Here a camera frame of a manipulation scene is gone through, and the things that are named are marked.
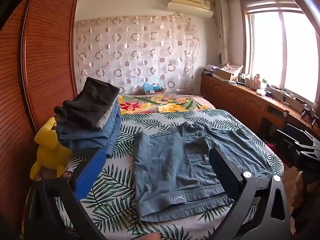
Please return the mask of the right hand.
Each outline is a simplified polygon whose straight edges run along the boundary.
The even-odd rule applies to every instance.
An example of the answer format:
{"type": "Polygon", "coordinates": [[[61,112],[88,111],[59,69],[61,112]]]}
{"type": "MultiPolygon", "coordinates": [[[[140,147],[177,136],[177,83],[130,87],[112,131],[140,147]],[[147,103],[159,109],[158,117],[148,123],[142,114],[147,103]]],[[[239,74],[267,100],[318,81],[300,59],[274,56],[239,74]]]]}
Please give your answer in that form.
{"type": "Polygon", "coordinates": [[[291,205],[293,212],[303,204],[303,198],[306,193],[312,192],[313,183],[310,182],[310,178],[303,172],[299,171],[296,182],[293,187],[293,193],[291,194],[291,205]]]}

